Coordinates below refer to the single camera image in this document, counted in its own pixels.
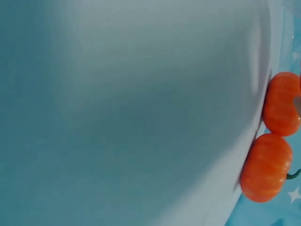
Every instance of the orange pumpkin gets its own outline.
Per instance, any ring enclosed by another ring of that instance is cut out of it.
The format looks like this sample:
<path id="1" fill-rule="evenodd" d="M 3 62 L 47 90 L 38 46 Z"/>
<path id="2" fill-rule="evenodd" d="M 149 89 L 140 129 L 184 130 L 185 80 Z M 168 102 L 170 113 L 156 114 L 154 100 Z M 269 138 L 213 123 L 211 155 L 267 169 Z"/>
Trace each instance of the orange pumpkin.
<path id="1" fill-rule="evenodd" d="M 289 175 L 293 159 L 290 145 L 279 135 L 258 137 L 249 152 L 240 175 L 243 194 L 254 202 L 267 202 L 281 190 L 286 179 L 298 176 L 301 169 Z"/>
<path id="2" fill-rule="evenodd" d="M 293 99 L 300 95 L 298 75 L 280 72 L 272 78 L 262 111 L 263 121 L 272 133 L 289 136 L 297 132 L 301 121 Z"/>

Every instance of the white star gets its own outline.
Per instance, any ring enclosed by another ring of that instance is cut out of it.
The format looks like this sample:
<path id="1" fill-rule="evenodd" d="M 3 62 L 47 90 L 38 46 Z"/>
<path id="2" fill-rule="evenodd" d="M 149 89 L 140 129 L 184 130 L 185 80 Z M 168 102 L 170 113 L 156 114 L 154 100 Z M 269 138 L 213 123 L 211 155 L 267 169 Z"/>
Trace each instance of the white star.
<path id="1" fill-rule="evenodd" d="M 294 192 L 288 192 L 289 196 L 291 197 L 291 203 L 296 199 L 301 199 L 301 195 L 299 193 L 299 187 L 296 188 Z"/>

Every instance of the green pumpkin stem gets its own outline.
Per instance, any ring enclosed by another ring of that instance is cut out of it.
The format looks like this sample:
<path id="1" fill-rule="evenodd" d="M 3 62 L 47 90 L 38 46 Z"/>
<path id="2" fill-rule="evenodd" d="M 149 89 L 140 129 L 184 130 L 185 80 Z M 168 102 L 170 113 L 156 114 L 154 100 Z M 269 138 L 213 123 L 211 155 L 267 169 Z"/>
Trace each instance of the green pumpkin stem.
<path id="1" fill-rule="evenodd" d="M 299 169 L 297 172 L 295 172 L 295 173 L 292 174 L 292 175 L 287 174 L 287 175 L 286 175 L 286 179 L 287 179 L 287 180 L 294 179 L 294 178 L 296 178 L 300 173 L 301 173 L 301 169 Z"/>

